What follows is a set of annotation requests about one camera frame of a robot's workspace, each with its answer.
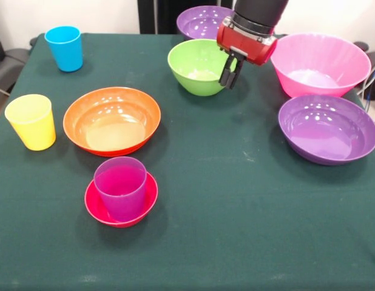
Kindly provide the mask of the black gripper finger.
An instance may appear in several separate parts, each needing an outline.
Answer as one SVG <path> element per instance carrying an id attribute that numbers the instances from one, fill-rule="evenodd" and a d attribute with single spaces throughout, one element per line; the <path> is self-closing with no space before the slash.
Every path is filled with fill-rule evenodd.
<path id="1" fill-rule="evenodd" d="M 233 54 L 229 55 L 225 66 L 223 67 L 223 71 L 221 73 L 219 83 L 221 86 L 232 86 L 235 78 L 235 73 L 231 69 L 231 65 L 235 59 L 235 56 Z"/>
<path id="2" fill-rule="evenodd" d="M 233 70 L 231 70 L 232 63 L 236 60 L 236 65 Z M 236 58 L 236 57 L 229 57 L 227 60 L 228 63 L 228 70 L 229 70 L 229 76 L 227 80 L 227 87 L 229 89 L 233 89 L 236 83 L 236 80 L 240 74 L 240 71 L 243 67 L 243 63 L 245 61 L 245 58 Z"/>

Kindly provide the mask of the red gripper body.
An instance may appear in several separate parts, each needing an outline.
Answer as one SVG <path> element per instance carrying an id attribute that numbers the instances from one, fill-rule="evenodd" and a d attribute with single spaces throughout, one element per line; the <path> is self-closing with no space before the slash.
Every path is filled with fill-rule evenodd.
<path id="1" fill-rule="evenodd" d="M 217 33 L 217 44 L 227 53 L 238 53 L 246 61 L 263 65 L 274 52 L 278 39 L 273 36 L 257 36 L 238 28 L 227 16 Z"/>

